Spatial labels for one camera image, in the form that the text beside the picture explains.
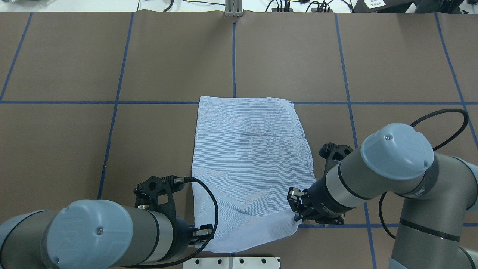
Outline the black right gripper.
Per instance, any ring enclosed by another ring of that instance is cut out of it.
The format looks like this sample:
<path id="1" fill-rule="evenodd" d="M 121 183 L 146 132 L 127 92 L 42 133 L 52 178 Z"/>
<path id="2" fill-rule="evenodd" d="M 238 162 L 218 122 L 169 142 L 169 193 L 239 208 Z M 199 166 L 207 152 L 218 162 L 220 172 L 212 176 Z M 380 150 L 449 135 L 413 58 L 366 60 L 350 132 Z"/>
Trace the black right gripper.
<path id="1" fill-rule="evenodd" d="M 287 201 L 294 212 L 294 221 L 314 221 L 322 225 L 343 225 L 345 204 L 332 192 L 326 179 L 319 179 L 311 187 L 301 190 L 290 187 Z"/>

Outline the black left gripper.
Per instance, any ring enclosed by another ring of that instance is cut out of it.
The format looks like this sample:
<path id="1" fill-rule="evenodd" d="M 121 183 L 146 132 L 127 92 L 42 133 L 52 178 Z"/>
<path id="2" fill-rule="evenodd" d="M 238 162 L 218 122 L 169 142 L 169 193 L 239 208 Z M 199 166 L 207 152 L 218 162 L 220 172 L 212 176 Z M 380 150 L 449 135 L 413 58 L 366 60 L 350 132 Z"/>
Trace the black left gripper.
<path id="1" fill-rule="evenodd" d="M 191 246 L 201 245 L 213 235 L 213 224 L 191 227 L 185 220 L 176 218 L 172 221 L 173 240 L 170 247 L 170 258 L 179 258 Z"/>

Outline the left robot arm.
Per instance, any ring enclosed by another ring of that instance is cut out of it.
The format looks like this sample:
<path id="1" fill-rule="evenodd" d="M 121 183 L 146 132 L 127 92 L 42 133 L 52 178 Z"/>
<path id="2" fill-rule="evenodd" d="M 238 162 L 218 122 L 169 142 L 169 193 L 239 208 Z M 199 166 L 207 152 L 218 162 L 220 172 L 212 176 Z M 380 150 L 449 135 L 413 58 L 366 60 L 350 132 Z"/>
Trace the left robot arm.
<path id="1" fill-rule="evenodd" d="M 79 200 L 2 223 L 1 268 L 166 268 L 192 259 L 214 233 L 214 224 L 193 228 L 172 210 Z"/>

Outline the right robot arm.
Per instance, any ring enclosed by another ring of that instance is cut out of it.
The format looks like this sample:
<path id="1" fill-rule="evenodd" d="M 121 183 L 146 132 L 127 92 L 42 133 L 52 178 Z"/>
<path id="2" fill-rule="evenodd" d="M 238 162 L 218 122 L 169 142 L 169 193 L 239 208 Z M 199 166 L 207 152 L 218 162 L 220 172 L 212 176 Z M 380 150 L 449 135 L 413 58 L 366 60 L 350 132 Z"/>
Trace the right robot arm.
<path id="1" fill-rule="evenodd" d="M 436 153 L 406 124 L 384 126 L 355 151 L 325 144 L 323 177 L 291 187 L 295 221 L 335 224 L 344 214 L 385 192 L 404 198 L 390 269 L 476 269 L 477 251 L 461 247 L 466 211 L 477 210 L 477 166 Z"/>

